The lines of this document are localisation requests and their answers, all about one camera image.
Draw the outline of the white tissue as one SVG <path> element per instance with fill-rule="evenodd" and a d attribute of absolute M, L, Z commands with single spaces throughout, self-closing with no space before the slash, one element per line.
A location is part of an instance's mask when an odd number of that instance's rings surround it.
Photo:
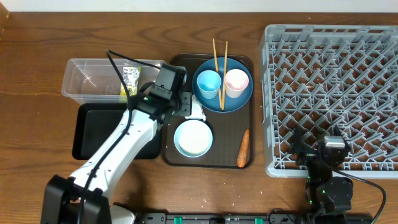
<path fill-rule="evenodd" d="M 202 104 L 197 100 L 196 96 L 192 96 L 192 110 L 191 115 L 186 116 L 185 119 L 196 119 L 203 122 L 206 121 L 206 114 L 203 111 Z"/>

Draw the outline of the green snack wrapper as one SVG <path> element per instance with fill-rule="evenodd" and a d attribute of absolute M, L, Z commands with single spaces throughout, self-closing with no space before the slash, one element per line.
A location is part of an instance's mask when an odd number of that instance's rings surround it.
<path fill-rule="evenodd" d="M 130 96 L 137 93 L 140 74 L 140 67 L 123 67 L 123 81 L 126 84 Z"/>

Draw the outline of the light blue rice bowl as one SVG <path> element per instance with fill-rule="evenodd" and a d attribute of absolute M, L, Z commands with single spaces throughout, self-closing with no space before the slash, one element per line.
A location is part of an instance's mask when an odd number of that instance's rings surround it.
<path fill-rule="evenodd" d="M 200 120 L 186 120 L 174 133 L 174 145 L 185 157 L 203 156 L 210 150 L 212 143 L 213 133 L 210 127 Z"/>

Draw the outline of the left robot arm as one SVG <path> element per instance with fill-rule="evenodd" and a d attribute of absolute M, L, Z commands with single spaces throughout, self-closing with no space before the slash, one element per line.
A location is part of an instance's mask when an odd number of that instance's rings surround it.
<path fill-rule="evenodd" d="M 126 169 L 163 125 L 190 116 L 187 71 L 162 64 L 156 81 L 129 97 L 128 109 L 101 147 L 69 178 L 53 176 L 45 188 L 41 223 L 134 223 L 135 214 L 109 200 Z"/>

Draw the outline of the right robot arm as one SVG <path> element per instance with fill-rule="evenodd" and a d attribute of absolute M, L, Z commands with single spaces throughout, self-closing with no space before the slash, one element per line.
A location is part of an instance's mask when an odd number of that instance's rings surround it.
<path fill-rule="evenodd" d="M 338 128 L 333 135 L 323 136 L 315 147 L 305 146 L 304 137 L 297 127 L 290 153 L 295 163 L 308 171 L 305 196 L 311 209 L 295 217 L 295 223 L 347 223 L 345 212 L 351 209 L 353 181 L 335 177 L 333 169 L 345 160 L 351 148 Z"/>

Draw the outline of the grey dishwasher rack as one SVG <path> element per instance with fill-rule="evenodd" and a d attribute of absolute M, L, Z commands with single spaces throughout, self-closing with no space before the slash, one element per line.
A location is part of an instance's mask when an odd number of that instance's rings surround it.
<path fill-rule="evenodd" d="M 397 178 L 397 27 L 272 24 L 259 43 L 265 171 L 305 177 L 289 150 L 338 128 L 350 146 L 341 169 Z"/>

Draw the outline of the light blue cup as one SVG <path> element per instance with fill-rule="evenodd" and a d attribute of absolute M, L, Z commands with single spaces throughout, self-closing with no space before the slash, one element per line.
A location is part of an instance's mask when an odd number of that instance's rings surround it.
<path fill-rule="evenodd" d="M 199 91 L 205 99 L 212 99 L 220 90 L 221 77 L 220 75 L 212 70 L 205 70 L 198 75 L 197 86 Z"/>

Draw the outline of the orange carrot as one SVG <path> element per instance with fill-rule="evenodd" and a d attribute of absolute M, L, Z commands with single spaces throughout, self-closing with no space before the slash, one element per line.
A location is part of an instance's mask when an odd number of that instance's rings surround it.
<path fill-rule="evenodd" d="M 248 148 L 249 148 L 249 129 L 247 128 L 243 134 L 243 139 L 241 141 L 241 146 L 239 148 L 238 157 L 237 157 L 237 166 L 239 168 L 243 168 L 246 165 L 246 159 L 248 156 Z"/>

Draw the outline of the right wooden chopstick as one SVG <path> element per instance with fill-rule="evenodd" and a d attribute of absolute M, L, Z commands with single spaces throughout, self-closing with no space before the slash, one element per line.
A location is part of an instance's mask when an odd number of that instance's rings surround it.
<path fill-rule="evenodd" d="M 226 95 L 226 73 L 228 65 L 228 41 L 226 41 L 225 51 L 224 51 L 224 69 L 223 69 L 223 89 L 221 95 L 221 109 L 224 111 L 225 108 L 225 95 Z"/>

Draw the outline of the wooden chopstick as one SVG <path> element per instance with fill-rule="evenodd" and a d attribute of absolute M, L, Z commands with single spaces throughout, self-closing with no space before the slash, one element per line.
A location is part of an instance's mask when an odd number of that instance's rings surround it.
<path fill-rule="evenodd" d="M 223 89 L 221 95 L 221 109 L 224 111 L 225 108 L 225 95 L 226 95 L 226 73 L 228 65 L 228 41 L 226 41 L 225 51 L 224 51 L 224 69 L 223 69 Z"/>
<path fill-rule="evenodd" d="M 213 44 L 213 55 L 214 55 L 214 60 L 215 60 L 215 71 L 219 75 L 218 58 L 217 58 L 216 46 L 215 46 L 214 39 L 212 39 L 212 44 Z M 220 109 L 222 109 L 221 86 L 218 88 L 218 98 L 219 98 Z"/>

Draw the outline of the left wooden chopstick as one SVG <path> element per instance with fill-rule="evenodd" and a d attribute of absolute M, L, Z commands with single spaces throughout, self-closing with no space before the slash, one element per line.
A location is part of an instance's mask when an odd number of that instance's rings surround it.
<path fill-rule="evenodd" d="M 215 71 L 219 75 L 218 58 L 217 58 L 216 46 L 215 46 L 214 39 L 212 39 L 212 44 L 213 44 L 213 55 L 214 55 L 214 60 L 215 60 Z M 218 88 L 218 98 L 219 98 L 220 109 L 222 109 L 221 86 Z"/>

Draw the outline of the dark blue plate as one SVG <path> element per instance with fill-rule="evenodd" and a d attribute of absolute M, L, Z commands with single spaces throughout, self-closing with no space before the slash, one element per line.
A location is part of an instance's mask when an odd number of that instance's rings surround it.
<path fill-rule="evenodd" d="M 224 69 L 224 57 L 218 57 L 218 67 L 219 67 L 219 75 L 221 77 L 221 94 L 223 89 L 223 69 Z M 193 94 L 196 96 L 197 100 L 202 104 L 203 107 L 220 113 L 229 113 L 232 111 L 236 111 L 243 107 L 250 99 L 253 92 L 253 80 L 250 71 L 243 65 L 241 62 L 228 58 L 227 72 L 232 69 L 240 69 L 243 70 L 249 77 L 249 85 L 243 91 L 242 95 L 238 98 L 230 98 L 227 94 L 225 95 L 225 108 L 224 111 L 220 109 L 218 94 L 208 100 L 202 97 L 199 87 L 197 86 L 197 78 L 198 75 L 205 70 L 215 71 L 215 60 L 209 59 L 206 62 L 203 62 L 198 69 L 196 69 L 195 74 L 192 79 L 192 90 Z"/>

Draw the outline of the pink cup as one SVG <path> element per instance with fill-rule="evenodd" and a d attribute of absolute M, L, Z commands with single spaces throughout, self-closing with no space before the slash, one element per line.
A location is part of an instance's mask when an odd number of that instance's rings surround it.
<path fill-rule="evenodd" d="M 230 98 L 238 98 L 249 85 L 248 75 L 240 69 L 232 69 L 225 76 L 226 94 Z"/>

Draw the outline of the brown serving tray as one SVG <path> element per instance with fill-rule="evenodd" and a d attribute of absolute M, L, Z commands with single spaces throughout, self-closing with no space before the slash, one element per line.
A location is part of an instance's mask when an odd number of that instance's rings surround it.
<path fill-rule="evenodd" d="M 212 54 L 180 54 L 175 56 L 170 63 L 185 67 L 188 72 L 188 80 L 192 89 L 192 79 L 196 69 L 209 59 Z M 232 55 L 228 58 L 241 62 L 250 71 L 252 80 L 254 77 L 254 65 L 252 60 L 245 55 Z M 212 167 L 212 168 L 237 168 L 237 157 L 243 134 L 248 128 L 249 148 L 246 159 L 246 167 L 254 160 L 254 82 L 253 92 L 249 101 L 240 109 L 229 113 L 211 111 L 203 107 L 206 114 L 206 124 L 213 133 L 213 143 L 210 150 L 203 156 L 190 158 L 179 153 L 174 145 L 174 133 L 177 127 L 185 121 L 185 118 L 175 118 L 170 125 L 164 128 L 162 134 L 162 157 L 172 166 Z"/>

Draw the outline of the clear plastic bin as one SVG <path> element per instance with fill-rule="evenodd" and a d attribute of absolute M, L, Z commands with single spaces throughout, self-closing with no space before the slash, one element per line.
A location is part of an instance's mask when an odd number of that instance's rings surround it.
<path fill-rule="evenodd" d="M 107 58 L 73 58 L 67 62 L 63 78 L 62 94 L 85 103 L 125 103 L 126 94 L 117 73 L 123 75 L 123 67 L 140 67 L 138 89 L 154 82 L 163 60 L 144 60 L 141 65 L 123 58 L 114 59 L 113 67 Z"/>

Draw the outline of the black plastic tray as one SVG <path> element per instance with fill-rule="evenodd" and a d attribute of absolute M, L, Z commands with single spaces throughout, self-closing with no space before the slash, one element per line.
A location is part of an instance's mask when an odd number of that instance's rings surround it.
<path fill-rule="evenodd" d="M 72 156 L 88 160 L 119 124 L 124 103 L 85 103 L 78 109 Z"/>

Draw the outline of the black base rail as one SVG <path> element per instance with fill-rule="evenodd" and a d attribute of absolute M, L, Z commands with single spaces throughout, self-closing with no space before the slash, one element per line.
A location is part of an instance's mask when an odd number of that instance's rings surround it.
<path fill-rule="evenodd" d="M 374 223 L 369 215 L 312 215 L 294 214 L 274 210 L 267 214 L 177 214 L 177 213 L 139 213 L 137 224 L 306 224 L 306 223 Z"/>

